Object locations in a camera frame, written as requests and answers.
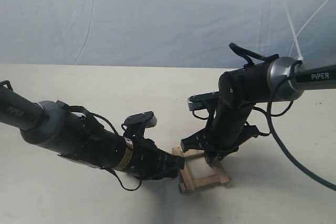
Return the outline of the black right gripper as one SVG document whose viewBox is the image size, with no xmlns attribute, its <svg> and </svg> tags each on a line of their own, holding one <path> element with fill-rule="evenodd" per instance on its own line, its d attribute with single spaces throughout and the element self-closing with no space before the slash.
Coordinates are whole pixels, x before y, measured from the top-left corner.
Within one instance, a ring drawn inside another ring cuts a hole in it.
<svg viewBox="0 0 336 224">
<path fill-rule="evenodd" d="M 221 124 L 205 127 L 198 132 L 181 140 L 183 152 L 188 150 L 202 150 L 216 156 L 205 156 L 207 165 L 211 168 L 222 167 L 221 160 L 231 153 L 237 152 L 247 140 L 259 136 L 255 125 Z"/>
</svg>

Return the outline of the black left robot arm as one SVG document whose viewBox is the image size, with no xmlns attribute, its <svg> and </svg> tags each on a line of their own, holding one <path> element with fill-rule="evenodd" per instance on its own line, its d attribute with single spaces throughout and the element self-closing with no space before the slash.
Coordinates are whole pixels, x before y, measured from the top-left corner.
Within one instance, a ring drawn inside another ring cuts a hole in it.
<svg viewBox="0 0 336 224">
<path fill-rule="evenodd" d="M 31 102 L 1 82 L 1 122 L 19 129 L 23 140 L 61 158 L 140 181 L 175 178 L 185 160 L 157 147 L 144 132 L 156 125 L 152 111 L 122 123 L 123 133 L 103 116 L 62 101 Z"/>
</svg>

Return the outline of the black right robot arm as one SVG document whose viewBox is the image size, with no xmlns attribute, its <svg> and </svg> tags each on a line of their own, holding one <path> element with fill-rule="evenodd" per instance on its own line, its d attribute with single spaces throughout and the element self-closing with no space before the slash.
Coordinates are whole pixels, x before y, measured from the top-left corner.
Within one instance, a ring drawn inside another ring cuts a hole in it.
<svg viewBox="0 0 336 224">
<path fill-rule="evenodd" d="M 183 152 L 201 150 L 208 164 L 238 151 L 252 137 L 260 135 L 247 119 L 258 103 L 295 101 L 306 90 L 335 88 L 335 58 L 315 62 L 291 57 L 268 57 L 259 64 L 226 71 L 218 80 L 218 91 L 188 98 L 191 112 L 206 109 L 203 129 L 181 140 Z"/>
</svg>

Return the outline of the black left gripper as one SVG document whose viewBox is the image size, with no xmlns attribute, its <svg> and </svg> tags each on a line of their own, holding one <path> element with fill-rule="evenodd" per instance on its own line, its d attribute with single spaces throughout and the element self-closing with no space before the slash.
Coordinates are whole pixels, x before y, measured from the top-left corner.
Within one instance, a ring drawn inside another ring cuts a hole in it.
<svg viewBox="0 0 336 224">
<path fill-rule="evenodd" d="M 132 155 L 122 171 L 139 180 L 176 178 L 184 169 L 185 159 L 156 146 L 149 138 L 132 138 Z"/>
</svg>

